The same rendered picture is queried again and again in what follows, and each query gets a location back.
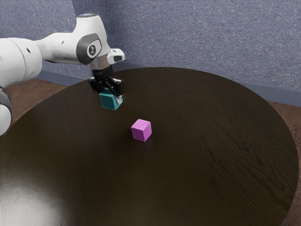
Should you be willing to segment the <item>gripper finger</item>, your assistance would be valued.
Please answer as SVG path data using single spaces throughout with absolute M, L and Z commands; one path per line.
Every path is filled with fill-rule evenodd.
M 110 92 L 115 96 L 117 103 L 119 105 L 122 104 L 122 94 L 124 90 L 123 80 L 119 80 L 116 78 L 107 78 L 106 85 Z
M 104 80 L 96 80 L 95 78 L 90 78 L 88 80 L 92 90 L 97 93 L 97 94 L 100 94 L 103 92 L 104 90 Z

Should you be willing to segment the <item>teal block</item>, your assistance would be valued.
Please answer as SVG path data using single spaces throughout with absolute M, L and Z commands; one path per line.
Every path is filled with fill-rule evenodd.
M 99 93 L 99 98 L 104 109 L 117 110 L 123 103 L 123 97 L 115 97 L 108 88 Z

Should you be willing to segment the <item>pink block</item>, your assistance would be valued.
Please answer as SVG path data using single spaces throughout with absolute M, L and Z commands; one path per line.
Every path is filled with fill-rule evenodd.
M 146 120 L 138 119 L 131 126 L 131 132 L 133 139 L 145 142 L 152 134 L 151 123 Z

